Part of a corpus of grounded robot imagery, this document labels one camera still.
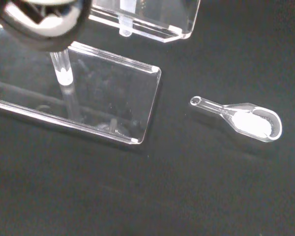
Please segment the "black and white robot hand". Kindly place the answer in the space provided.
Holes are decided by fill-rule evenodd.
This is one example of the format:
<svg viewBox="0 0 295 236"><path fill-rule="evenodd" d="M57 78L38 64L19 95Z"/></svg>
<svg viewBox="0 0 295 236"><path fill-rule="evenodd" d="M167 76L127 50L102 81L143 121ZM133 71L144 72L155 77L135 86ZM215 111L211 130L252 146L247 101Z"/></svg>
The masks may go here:
<svg viewBox="0 0 295 236"><path fill-rule="evenodd" d="M36 51L60 52L83 31L90 0L0 0L0 24Z"/></svg>

